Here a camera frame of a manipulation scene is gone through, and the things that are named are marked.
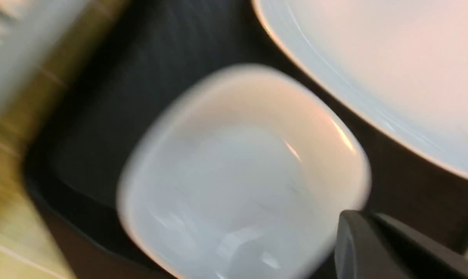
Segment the black surface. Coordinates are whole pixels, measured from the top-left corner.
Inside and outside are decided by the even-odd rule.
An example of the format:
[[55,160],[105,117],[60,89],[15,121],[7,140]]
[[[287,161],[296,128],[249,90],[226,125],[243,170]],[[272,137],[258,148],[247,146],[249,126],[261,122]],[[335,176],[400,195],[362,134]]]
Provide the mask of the black surface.
[[[333,100],[272,43],[248,0],[135,0],[30,150],[25,177],[35,203],[46,203],[74,233],[156,268],[119,226],[120,171],[181,92],[240,62],[289,74],[345,122],[372,165],[366,211],[384,212],[457,252],[466,249],[468,181],[408,152]],[[335,277],[333,268],[330,257],[317,274]]]
[[468,279],[468,259],[385,214],[341,212],[335,255],[339,279]]

